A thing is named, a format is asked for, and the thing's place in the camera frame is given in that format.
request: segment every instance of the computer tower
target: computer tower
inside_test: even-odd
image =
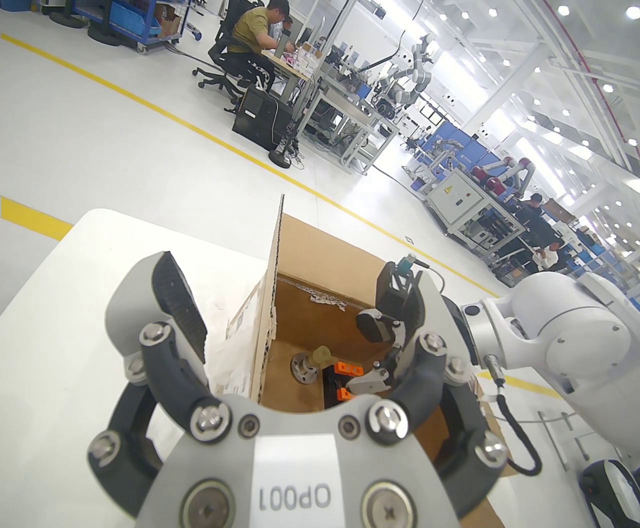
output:
[[[289,106],[252,85],[243,97],[232,130],[266,150],[273,150],[280,144],[291,116]]]

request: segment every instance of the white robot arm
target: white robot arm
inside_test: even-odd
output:
[[[640,452],[640,312],[612,283],[538,273],[462,312],[494,379],[533,367],[600,436]]]

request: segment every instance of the white floor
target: white floor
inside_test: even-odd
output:
[[[206,60],[215,17],[192,16],[190,21],[203,31],[203,40],[185,35],[180,47]],[[269,163],[266,151],[231,131],[233,116],[222,111],[229,107],[228,99],[215,89],[197,87],[191,59],[166,50],[141,56],[125,47],[106,47],[90,40],[84,30],[57,26],[35,13],[0,11],[0,33],[83,68]],[[6,40],[0,40],[0,72],[2,196],[71,223],[94,208],[114,209],[264,258],[284,193],[288,214],[383,259],[397,260],[410,251],[336,208],[329,202],[333,200],[402,240],[409,237],[418,249],[484,288],[497,294],[507,291],[478,259],[442,235],[415,197],[376,170],[367,176],[349,175],[303,148],[305,169],[290,168],[286,176],[293,181],[287,180],[166,115]],[[407,184],[399,168],[406,159],[397,142],[379,166]],[[0,276],[5,279],[0,312],[54,245],[0,220]],[[447,280],[445,293],[455,302],[487,295],[459,274],[439,270]],[[541,383],[532,371],[515,375]],[[483,385],[492,392],[489,383]],[[570,412],[561,400],[515,388],[509,400],[521,419],[536,419],[536,410],[553,416]],[[542,426],[526,427],[545,470],[534,479],[501,479],[492,491],[490,500],[505,526],[591,526],[575,483],[576,471],[586,465],[575,444],[565,442],[573,459],[572,471],[565,473]],[[526,465],[526,453],[508,428],[503,429],[513,456]],[[600,439],[589,439],[594,460],[614,456]]]

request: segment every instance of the person in white shirt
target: person in white shirt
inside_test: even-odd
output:
[[[564,246],[564,241],[559,238],[550,243],[546,248],[538,248],[535,250],[531,260],[538,265],[538,271],[547,271],[558,262],[559,257],[557,251],[562,246]]]

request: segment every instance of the man in olive shirt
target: man in olive shirt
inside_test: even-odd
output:
[[[262,85],[270,91],[275,78],[273,64],[261,55],[263,49],[276,49],[278,41],[269,36],[269,25],[278,24],[289,16],[288,0],[271,0],[266,7],[256,7],[247,11],[234,26],[234,37],[244,42],[252,51],[236,45],[227,47],[229,53],[234,53],[241,60],[246,60],[255,70]],[[287,43],[286,50],[291,52],[292,45]]]

